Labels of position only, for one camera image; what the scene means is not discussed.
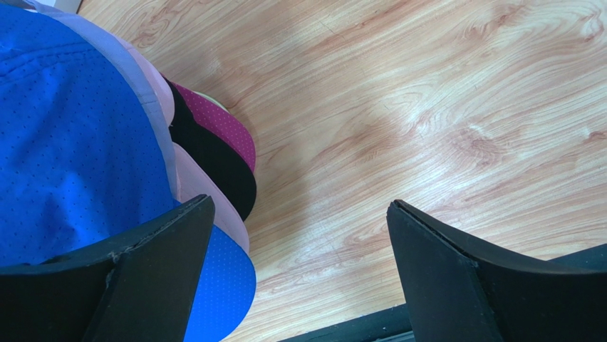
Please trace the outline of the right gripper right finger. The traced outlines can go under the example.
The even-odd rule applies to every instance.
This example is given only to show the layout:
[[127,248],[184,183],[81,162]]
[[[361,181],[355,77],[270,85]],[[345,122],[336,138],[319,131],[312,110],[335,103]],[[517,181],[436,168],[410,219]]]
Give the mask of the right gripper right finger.
[[604,341],[606,255],[544,261],[396,200],[388,231],[416,341]]

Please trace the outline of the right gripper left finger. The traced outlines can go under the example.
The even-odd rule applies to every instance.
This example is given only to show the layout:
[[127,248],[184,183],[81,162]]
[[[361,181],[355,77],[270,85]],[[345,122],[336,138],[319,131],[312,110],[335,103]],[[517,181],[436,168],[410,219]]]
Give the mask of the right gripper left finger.
[[1,269],[3,341],[181,341],[215,206],[200,195],[41,264]]

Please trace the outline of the blue hat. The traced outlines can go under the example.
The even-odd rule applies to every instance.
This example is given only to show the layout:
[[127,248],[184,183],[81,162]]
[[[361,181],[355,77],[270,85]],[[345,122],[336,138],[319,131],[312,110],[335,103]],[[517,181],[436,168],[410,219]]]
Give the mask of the blue hat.
[[[206,195],[215,206],[212,233],[181,341],[223,340],[256,291],[244,220],[172,141],[174,198],[127,81],[78,33],[25,2],[1,3],[1,269],[44,263]],[[119,40],[144,71],[169,129],[169,81]]]

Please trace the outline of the black NY baseball cap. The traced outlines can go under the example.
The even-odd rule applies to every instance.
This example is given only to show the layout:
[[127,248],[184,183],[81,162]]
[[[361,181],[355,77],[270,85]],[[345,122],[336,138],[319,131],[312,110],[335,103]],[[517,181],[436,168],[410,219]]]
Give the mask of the black NY baseball cap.
[[223,192],[242,220],[256,201],[256,180],[239,153],[223,139],[196,122],[177,86],[168,82],[175,102],[175,116],[169,126],[174,143],[190,154],[198,166]]

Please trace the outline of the magenta baseball cap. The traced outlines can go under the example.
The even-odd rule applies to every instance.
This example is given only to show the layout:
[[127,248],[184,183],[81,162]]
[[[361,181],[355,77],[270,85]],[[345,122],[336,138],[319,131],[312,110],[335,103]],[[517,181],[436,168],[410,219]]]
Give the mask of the magenta baseball cap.
[[251,133],[231,113],[197,95],[195,91],[173,83],[192,111],[198,125],[208,129],[235,150],[253,172],[256,166],[256,146]]

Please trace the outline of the lavender baseball cap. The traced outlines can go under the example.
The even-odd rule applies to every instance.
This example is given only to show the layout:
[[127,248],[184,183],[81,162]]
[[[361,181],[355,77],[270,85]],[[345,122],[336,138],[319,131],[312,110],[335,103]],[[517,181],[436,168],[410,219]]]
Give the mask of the lavender baseball cap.
[[139,67],[138,63],[128,52],[126,47],[124,47],[122,42],[114,35],[89,22],[78,14],[65,13],[38,1],[26,1],[25,3],[32,6],[37,12],[60,21],[68,28],[78,33],[88,43],[99,50],[127,81],[127,84],[134,91],[150,121],[151,128],[162,152],[171,193],[174,198],[177,198],[178,182],[175,151],[168,130],[168,124],[165,122],[158,96],[155,94],[150,82],[145,77],[144,71]]

